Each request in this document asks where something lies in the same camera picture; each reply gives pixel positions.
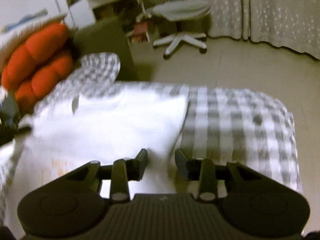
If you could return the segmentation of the white Pooh t-shirt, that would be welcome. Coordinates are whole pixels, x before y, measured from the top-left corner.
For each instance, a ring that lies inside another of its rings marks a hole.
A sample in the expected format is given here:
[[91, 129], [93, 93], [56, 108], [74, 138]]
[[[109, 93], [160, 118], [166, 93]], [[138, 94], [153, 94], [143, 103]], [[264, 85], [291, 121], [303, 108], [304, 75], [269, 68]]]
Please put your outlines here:
[[32, 131], [16, 142], [20, 158], [6, 196], [5, 224], [22, 237], [17, 207], [26, 194], [89, 161], [110, 165], [143, 148], [148, 165], [142, 181], [130, 183], [130, 193], [174, 193], [171, 152], [187, 108], [185, 95], [125, 89], [103, 98], [79, 95], [27, 119]]

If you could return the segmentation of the grey checkered bed quilt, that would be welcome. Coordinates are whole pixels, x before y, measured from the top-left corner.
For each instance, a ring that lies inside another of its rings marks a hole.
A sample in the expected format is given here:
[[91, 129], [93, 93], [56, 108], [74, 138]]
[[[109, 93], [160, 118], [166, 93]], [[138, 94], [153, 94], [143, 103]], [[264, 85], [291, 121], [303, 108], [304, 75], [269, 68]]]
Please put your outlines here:
[[[188, 108], [180, 135], [172, 149], [192, 157], [204, 157], [217, 164], [241, 162], [250, 168], [301, 192], [293, 115], [285, 105], [262, 92], [248, 89], [191, 87], [147, 82], [117, 82], [119, 58], [111, 53], [82, 57], [74, 71], [35, 106], [38, 115], [46, 107], [83, 95], [103, 98], [125, 89], [152, 91], [161, 95], [185, 95]], [[1, 148], [1, 224], [5, 224], [6, 196], [12, 184], [20, 152], [19, 136]], [[195, 192], [194, 183], [185, 183], [175, 171], [176, 191]]]

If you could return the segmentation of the white desk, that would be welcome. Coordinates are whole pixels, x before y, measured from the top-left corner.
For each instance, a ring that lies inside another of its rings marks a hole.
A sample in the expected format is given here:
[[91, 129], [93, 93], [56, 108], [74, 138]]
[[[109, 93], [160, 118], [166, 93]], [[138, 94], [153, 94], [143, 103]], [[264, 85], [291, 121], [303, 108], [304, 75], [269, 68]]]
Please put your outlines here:
[[114, 20], [121, 31], [128, 32], [141, 12], [138, 0], [78, 0], [69, 7], [68, 16], [75, 30]]

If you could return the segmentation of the red knitted cushion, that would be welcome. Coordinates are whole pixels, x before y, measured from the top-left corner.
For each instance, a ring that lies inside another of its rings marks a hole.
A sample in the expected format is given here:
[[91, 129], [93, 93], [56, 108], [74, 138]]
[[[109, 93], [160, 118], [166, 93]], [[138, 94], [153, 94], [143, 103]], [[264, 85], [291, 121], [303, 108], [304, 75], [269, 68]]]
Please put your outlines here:
[[73, 59], [66, 45], [68, 38], [68, 27], [54, 22], [31, 34], [10, 55], [1, 74], [1, 85], [13, 92], [21, 112], [30, 111], [71, 73]]

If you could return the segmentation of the grey office chair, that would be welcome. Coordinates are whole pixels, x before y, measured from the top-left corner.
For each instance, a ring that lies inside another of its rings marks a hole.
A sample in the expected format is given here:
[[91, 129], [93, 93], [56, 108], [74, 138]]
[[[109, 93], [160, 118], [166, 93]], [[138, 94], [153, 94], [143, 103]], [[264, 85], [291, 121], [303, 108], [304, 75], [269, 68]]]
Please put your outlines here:
[[163, 59], [171, 58], [173, 52], [180, 43], [187, 43], [199, 49], [201, 54], [207, 52], [205, 33], [192, 33], [183, 30], [183, 22], [198, 21], [204, 19], [210, 12], [211, 6], [206, 0], [137, 0], [142, 13], [137, 18], [159, 18], [176, 25], [176, 32], [152, 42], [153, 48], [168, 45]]

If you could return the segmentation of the grey garment on chair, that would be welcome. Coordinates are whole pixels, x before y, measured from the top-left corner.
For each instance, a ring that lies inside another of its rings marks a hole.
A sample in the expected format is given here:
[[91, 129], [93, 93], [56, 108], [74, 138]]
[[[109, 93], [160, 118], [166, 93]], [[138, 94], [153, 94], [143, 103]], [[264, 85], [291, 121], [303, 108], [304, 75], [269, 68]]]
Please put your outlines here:
[[189, 21], [204, 18], [210, 9], [206, 0], [176, 0], [154, 6], [151, 15], [170, 22]]

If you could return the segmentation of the beige pillow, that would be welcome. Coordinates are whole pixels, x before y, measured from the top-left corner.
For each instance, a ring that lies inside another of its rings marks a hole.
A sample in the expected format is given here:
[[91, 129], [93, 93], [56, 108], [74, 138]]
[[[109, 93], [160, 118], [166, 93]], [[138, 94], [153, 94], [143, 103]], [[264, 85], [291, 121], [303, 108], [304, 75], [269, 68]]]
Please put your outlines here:
[[1, 33], [1, 70], [4, 68], [13, 51], [31, 34], [51, 23], [61, 22], [66, 16], [66, 13], [55, 16], [43, 16], [35, 20], [30, 20], [7, 33]]

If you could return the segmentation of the grey star curtain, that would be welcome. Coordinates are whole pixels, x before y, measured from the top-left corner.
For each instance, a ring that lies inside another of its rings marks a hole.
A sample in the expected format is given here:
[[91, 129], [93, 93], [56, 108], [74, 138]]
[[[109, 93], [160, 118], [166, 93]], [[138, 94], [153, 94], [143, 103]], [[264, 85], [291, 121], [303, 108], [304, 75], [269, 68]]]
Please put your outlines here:
[[208, 0], [212, 38], [286, 47], [319, 59], [319, 0]]

